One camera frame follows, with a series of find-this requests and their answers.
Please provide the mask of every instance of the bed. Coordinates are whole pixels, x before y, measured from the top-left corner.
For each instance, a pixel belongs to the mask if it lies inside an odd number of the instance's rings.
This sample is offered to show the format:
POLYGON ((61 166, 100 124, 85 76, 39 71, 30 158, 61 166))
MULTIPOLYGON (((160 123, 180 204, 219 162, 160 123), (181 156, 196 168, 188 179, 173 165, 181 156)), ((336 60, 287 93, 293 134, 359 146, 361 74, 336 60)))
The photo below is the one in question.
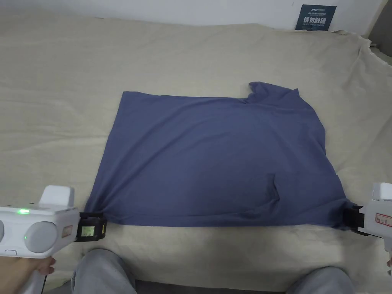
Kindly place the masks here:
MULTIPOLYGON (((55 184, 73 186, 83 209, 123 91, 243 98, 252 81, 299 89, 326 129, 347 197, 365 204, 373 182, 392 182, 392 67, 369 45, 343 31, 8 13, 0 18, 0 205, 38 201, 55 184)), ((104 240, 59 252, 48 283, 69 278, 95 247, 147 281, 284 291, 335 265, 358 292, 390 290, 381 239, 310 225, 110 224, 104 240)))

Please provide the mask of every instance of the t-shirt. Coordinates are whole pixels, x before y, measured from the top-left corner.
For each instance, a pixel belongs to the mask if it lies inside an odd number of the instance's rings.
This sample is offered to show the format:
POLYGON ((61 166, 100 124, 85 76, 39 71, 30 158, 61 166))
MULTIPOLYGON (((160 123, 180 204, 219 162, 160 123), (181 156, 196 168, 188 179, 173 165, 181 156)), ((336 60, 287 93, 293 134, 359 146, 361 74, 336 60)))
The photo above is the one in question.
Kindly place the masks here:
POLYGON ((124 92, 87 212, 123 225, 342 227, 325 130, 291 90, 244 99, 124 92))

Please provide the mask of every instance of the blue sign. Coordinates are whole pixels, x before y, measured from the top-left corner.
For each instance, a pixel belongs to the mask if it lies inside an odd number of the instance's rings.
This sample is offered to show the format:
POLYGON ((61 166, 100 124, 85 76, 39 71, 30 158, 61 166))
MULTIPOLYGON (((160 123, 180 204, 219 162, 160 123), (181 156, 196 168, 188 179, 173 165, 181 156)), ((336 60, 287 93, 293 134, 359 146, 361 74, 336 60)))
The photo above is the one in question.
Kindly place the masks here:
POLYGON ((335 9, 336 6, 303 4, 295 27, 296 31, 327 31, 335 9))

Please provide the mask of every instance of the handle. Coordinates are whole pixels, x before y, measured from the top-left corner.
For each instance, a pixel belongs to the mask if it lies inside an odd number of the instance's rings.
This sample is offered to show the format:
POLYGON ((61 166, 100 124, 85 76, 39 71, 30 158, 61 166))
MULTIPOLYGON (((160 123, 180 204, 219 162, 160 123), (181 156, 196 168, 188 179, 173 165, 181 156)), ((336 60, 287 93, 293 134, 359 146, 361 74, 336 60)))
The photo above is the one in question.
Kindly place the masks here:
POLYGON ((389 253, 389 260, 392 258, 392 239, 384 238, 384 249, 389 253))
POLYGON ((44 290, 46 276, 34 271, 27 283, 19 291, 19 294, 42 294, 44 290))

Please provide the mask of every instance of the green led light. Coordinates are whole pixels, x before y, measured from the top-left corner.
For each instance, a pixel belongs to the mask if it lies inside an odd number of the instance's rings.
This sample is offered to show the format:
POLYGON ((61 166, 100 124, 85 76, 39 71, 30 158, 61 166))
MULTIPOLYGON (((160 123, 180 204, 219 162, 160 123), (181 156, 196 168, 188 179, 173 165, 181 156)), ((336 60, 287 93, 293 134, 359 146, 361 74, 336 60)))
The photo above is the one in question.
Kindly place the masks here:
POLYGON ((28 210, 28 209, 19 209, 19 210, 18 210, 18 213, 19 213, 19 214, 29 214, 29 213, 30 213, 30 210, 28 210))

